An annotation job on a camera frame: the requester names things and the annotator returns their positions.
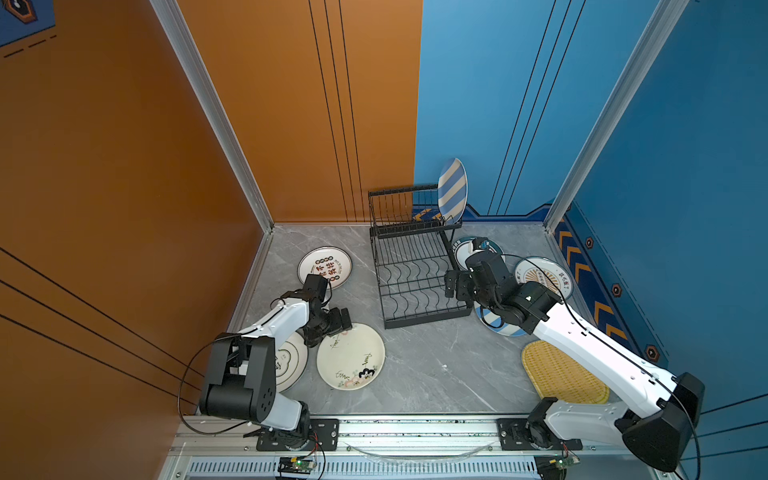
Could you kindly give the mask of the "blue white striped plate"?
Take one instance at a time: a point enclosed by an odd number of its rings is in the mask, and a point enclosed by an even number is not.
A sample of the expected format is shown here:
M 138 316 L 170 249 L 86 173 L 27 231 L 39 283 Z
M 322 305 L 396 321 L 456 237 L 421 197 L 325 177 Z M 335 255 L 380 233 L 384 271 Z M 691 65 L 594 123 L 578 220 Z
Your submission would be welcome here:
M 468 201 L 468 181 L 465 167 L 454 158 L 443 168 L 438 179 L 438 208 L 446 224 L 458 223 Z

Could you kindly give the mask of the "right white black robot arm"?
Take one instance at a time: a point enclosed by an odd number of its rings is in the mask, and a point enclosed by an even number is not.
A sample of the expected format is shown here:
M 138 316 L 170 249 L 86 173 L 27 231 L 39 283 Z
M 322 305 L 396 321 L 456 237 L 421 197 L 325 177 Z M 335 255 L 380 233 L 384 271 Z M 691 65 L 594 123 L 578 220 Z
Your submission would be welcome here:
M 447 297 L 476 302 L 503 323 L 556 347 L 619 398 L 603 406 L 542 399 L 526 420 L 532 445 L 542 450 L 570 440 L 623 445 L 657 471 L 678 470 L 687 446 L 698 442 L 701 380 L 641 359 L 577 315 L 561 291 L 518 282 L 499 253 L 477 249 L 465 265 L 445 274 Z

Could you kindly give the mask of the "black wire dish rack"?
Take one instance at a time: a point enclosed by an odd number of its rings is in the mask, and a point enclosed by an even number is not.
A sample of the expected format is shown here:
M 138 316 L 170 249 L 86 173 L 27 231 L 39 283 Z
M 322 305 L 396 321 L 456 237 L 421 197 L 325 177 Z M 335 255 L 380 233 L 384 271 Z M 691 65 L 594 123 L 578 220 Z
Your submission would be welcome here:
M 452 250 L 460 221 L 438 208 L 438 186 L 370 191 L 370 241 L 383 323 L 404 328 L 467 316 L 472 305 L 445 294 L 445 274 L 459 268 Z

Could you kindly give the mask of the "cream plate floral drawing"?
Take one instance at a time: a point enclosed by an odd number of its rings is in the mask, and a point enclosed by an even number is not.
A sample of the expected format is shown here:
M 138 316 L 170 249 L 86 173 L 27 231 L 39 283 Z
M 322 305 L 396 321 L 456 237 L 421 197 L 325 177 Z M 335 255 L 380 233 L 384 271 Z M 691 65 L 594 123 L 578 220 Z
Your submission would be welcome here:
M 385 359 L 385 344 L 379 333 L 369 325 L 354 323 L 350 330 L 326 337 L 320 343 L 316 366 L 330 387 L 354 391 L 378 377 Z

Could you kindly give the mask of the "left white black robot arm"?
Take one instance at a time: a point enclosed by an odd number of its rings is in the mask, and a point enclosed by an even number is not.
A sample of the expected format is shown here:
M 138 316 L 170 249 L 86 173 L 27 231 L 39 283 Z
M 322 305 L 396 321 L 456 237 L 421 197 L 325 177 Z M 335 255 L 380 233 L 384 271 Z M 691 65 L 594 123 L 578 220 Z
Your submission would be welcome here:
M 254 325 L 213 342 L 198 407 L 204 415 L 252 422 L 290 449 L 310 441 L 306 403 L 277 389 L 277 350 L 299 331 L 309 348 L 352 328 L 346 308 L 326 308 L 329 281 L 309 274 L 303 287 L 284 293 Z

